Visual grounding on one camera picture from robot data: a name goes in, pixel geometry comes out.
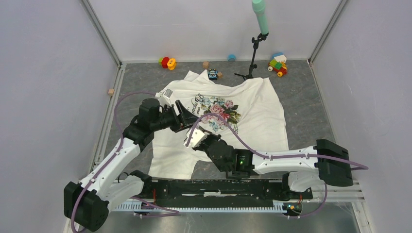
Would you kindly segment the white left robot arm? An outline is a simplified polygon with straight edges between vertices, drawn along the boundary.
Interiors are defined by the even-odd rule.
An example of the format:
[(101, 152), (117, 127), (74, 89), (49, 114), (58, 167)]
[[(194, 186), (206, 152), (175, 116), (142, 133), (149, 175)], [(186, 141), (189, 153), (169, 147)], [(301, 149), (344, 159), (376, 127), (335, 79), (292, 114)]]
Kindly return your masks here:
[(130, 197), (150, 196), (153, 185), (138, 176), (130, 175), (117, 185), (112, 183), (153, 140), (155, 132), (170, 129), (177, 133), (191, 128), (197, 119), (179, 100), (164, 105), (154, 98), (143, 100), (110, 154), (78, 183), (65, 186), (64, 215), (70, 219), (72, 232), (81, 232), (77, 226), (94, 232), (115, 207)]

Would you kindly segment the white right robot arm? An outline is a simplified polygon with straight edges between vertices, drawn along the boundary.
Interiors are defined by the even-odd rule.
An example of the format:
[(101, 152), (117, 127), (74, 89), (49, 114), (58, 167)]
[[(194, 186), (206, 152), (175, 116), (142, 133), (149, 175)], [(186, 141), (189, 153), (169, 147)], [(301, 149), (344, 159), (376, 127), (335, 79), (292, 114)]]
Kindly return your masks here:
[(188, 148), (203, 151), (228, 179), (284, 172), (280, 190), (287, 198), (314, 185), (353, 185), (348, 150), (326, 139), (318, 139), (314, 146), (278, 152), (236, 149), (219, 135), (206, 133), (196, 133), (185, 143)]

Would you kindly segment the white floral t-shirt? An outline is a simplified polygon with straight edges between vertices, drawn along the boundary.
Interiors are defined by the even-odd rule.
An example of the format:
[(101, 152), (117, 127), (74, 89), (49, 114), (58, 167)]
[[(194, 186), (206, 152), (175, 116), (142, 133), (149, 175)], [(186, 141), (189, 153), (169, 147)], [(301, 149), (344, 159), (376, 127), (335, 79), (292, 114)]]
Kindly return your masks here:
[[(182, 80), (172, 81), (172, 101), (180, 100), (198, 117), (200, 126), (220, 134), (237, 149), (288, 150), (286, 121), (279, 98), (268, 78), (254, 78), (230, 87), (208, 79), (207, 72), (189, 71)], [(190, 179), (198, 161), (209, 162), (202, 151), (184, 146), (186, 131), (157, 131), (149, 175), (159, 178)]]

